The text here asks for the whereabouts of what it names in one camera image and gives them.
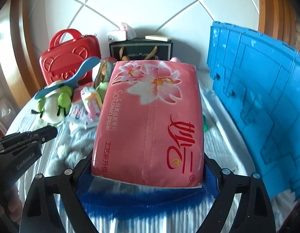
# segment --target red suitcase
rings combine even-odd
[[[73,39],[60,44],[59,41],[65,33],[72,35]],[[93,56],[101,58],[95,36],[83,36],[75,29],[59,31],[51,39],[49,49],[40,57],[40,66],[47,85],[57,80],[69,79],[85,59]],[[79,80],[79,85],[91,81],[92,71],[89,71]]]

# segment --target metal screw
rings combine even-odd
[[[260,175],[259,175],[258,173],[255,172],[255,173],[253,174],[253,177],[256,178],[256,179],[259,179],[259,178],[260,178]]]
[[[225,174],[225,175],[229,175],[231,173],[230,169],[227,169],[227,168],[223,168],[222,169],[222,172]]]
[[[65,171],[65,174],[66,174],[66,175],[72,174],[72,170],[71,170],[71,169],[67,169],[67,170]]]
[[[35,176],[36,180],[40,180],[41,178],[42,178],[42,173],[36,174],[36,176]]]

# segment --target pink flower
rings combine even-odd
[[[134,80],[138,80],[143,77],[143,72],[140,70],[140,66],[128,64],[127,66],[122,66],[121,69],[123,72],[119,73],[118,76],[114,79],[116,80],[118,77],[122,76],[121,81],[129,81],[133,82]]]
[[[138,83],[130,87],[127,92],[139,95],[141,104],[147,104],[154,101],[157,97],[168,103],[176,101],[171,96],[181,98],[180,90],[177,84],[179,72],[171,74],[164,62],[158,67],[150,65],[148,74],[144,74],[138,79]]]

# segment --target white tile wall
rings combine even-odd
[[[206,67],[213,20],[257,30],[259,0],[30,0],[31,34],[37,57],[59,30],[97,34],[103,57],[109,55],[107,32],[127,22],[139,37],[164,34],[174,41],[174,56]]]

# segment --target pink tissue package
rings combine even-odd
[[[98,123],[92,174],[187,188],[201,184],[203,163],[203,116],[194,66],[117,62]]]

